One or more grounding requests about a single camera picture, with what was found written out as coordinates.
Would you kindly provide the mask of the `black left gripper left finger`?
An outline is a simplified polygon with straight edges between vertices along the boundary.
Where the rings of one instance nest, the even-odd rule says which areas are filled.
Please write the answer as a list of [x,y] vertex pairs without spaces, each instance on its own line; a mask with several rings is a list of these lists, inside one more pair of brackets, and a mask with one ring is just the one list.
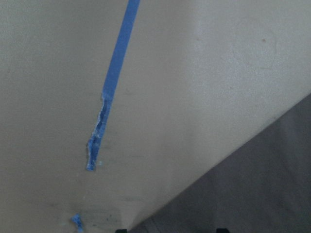
[[117,229],[116,233],[127,233],[127,229]]

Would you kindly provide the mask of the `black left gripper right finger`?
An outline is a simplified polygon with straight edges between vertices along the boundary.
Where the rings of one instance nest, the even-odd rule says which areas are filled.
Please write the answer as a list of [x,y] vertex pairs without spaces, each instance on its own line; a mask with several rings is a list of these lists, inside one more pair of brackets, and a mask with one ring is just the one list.
[[227,233],[227,228],[217,228],[216,233]]

